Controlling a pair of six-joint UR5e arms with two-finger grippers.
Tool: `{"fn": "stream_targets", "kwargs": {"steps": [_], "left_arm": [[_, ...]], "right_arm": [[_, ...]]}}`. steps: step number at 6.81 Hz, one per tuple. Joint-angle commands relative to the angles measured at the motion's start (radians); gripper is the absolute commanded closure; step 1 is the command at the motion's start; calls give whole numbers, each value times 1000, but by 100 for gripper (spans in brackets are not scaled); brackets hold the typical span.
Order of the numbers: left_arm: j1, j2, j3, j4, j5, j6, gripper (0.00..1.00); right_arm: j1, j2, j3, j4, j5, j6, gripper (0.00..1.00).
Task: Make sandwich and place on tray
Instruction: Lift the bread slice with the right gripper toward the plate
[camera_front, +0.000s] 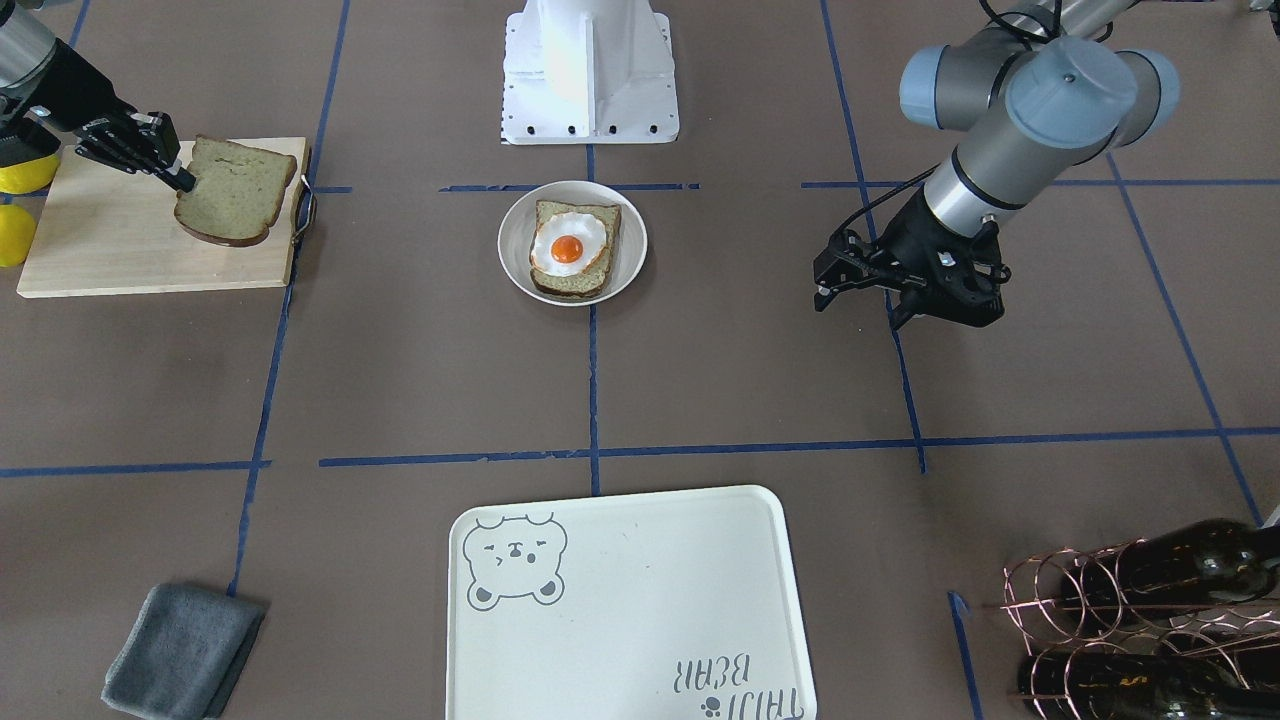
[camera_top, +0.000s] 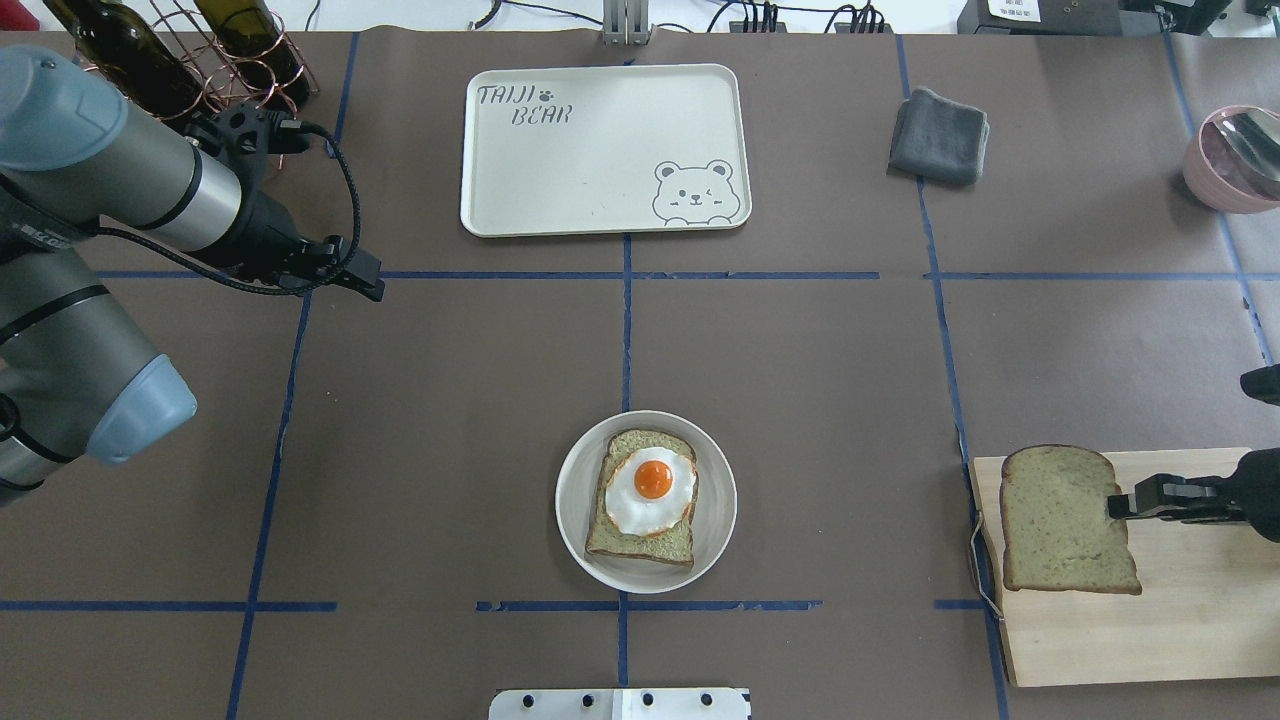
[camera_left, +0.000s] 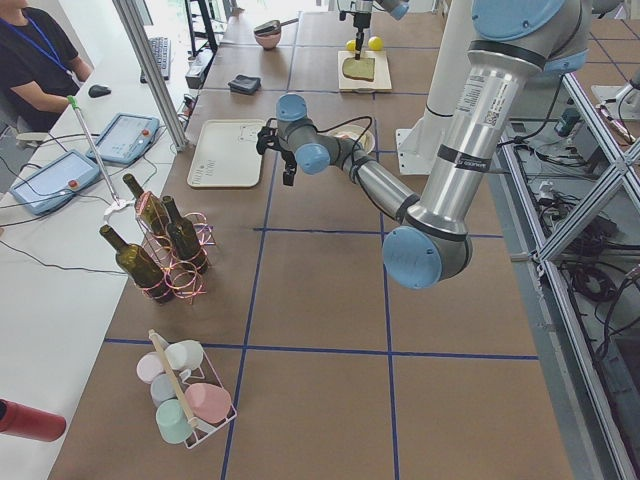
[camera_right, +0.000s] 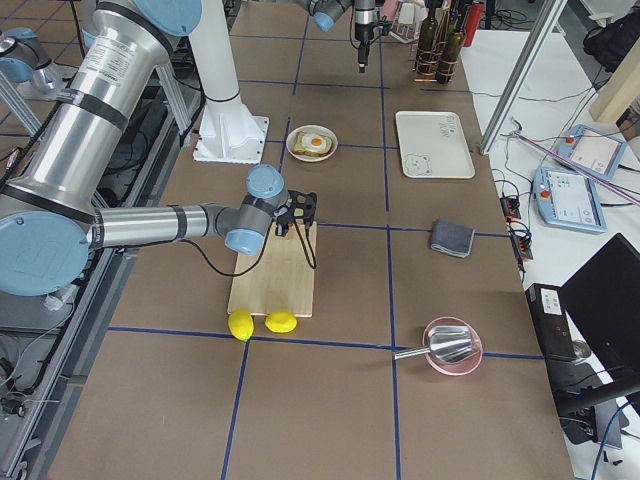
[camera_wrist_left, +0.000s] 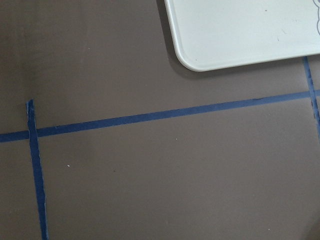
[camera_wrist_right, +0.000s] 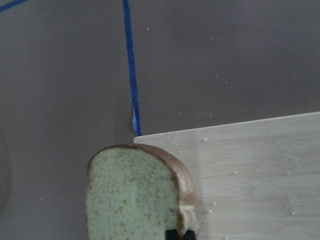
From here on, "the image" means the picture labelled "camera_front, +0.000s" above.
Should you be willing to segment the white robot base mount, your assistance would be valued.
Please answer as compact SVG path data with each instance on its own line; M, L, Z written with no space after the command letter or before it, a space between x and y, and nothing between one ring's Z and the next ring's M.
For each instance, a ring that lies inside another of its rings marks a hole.
M669 18L648 1L527 1L504 27L500 141L672 143Z

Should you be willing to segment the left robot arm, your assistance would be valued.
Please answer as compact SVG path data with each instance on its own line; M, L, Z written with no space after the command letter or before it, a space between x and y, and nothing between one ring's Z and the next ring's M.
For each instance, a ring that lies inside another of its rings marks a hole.
M1065 170L1139 142L1167 123L1181 78L1161 53L1107 46L1129 1L982 3L987 24L963 44L915 53L901 113L956 131L948 155L902 182L906 202L873 240L846 218L813 263L817 311L850 290L893 291L890 324L915 316L987 327L1005 314L1004 227Z

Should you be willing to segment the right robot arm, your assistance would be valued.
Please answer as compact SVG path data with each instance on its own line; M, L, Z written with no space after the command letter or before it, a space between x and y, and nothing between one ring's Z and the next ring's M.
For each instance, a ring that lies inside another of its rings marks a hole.
M142 113L118 97L111 81L28 4L3 3L1 22L3 167L50 156L61 146L59 135L72 133L82 158L154 176L178 192L195 188L166 113Z

